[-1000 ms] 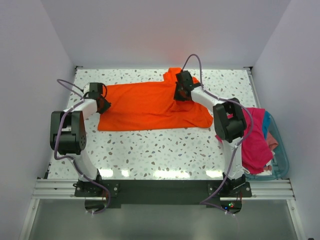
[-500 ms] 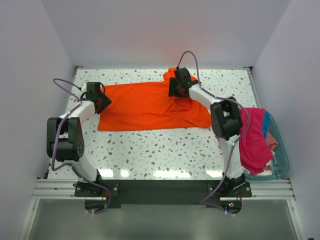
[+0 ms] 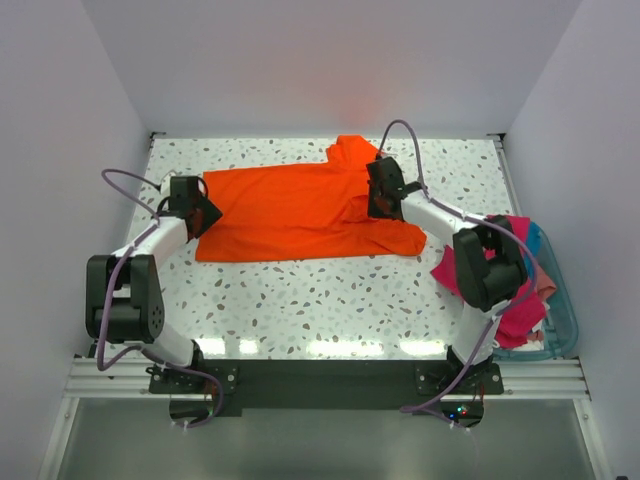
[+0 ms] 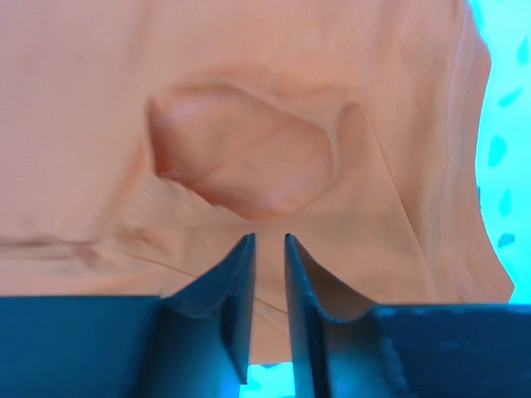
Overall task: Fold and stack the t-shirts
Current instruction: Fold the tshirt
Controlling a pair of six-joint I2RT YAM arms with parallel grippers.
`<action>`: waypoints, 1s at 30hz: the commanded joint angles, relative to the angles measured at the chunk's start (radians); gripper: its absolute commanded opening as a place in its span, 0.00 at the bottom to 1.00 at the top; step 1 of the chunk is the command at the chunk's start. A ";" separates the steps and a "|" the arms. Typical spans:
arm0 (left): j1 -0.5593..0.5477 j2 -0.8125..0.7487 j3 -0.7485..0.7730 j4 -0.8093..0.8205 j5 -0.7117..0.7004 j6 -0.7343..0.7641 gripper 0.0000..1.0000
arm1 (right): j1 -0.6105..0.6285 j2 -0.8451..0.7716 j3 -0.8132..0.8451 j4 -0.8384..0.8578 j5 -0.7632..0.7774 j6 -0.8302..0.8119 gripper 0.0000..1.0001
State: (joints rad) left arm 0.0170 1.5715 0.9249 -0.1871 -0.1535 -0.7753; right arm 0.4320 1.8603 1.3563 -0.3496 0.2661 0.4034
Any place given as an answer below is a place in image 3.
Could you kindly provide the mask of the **orange t shirt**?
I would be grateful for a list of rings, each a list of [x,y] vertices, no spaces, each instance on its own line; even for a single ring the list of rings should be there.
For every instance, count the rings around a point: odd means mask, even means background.
[[[376,147],[341,135],[323,163],[208,171],[209,198],[223,213],[200,239],[200,263],[245,263],[370,255],[416,256],[417,226],[368,214],[366,166]]]

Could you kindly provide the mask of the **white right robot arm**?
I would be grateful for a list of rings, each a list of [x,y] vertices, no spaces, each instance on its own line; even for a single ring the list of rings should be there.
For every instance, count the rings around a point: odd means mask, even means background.
[[[407,183],[396,161],[377,157],[366,165],[368,214],[415,225],[453,251],[455,284],[463,300],[461,330],[449,347],[457,360],[445,369],[448,386],[469,392],[481,380],[477,364],[493,352],[493,338],[528,273],[524,243],[508,219],[480,217],[431,196],[418,181]]]

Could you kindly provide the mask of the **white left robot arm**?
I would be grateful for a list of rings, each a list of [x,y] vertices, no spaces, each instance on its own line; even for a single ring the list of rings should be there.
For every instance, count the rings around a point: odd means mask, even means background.
[[[130,352],[172,368],[173,382],[185,392],[207,380],[197,342],[179,334],[165,319],[160,267],[181,247],[201,238],[223,213],[209,199],[199,176],[176,176],[168,188],[142,180],[164,197],[156,208],[145,203],[148,226],[123,247],[94,255],[86,265],[85,328],[96,341],[100,371]]]

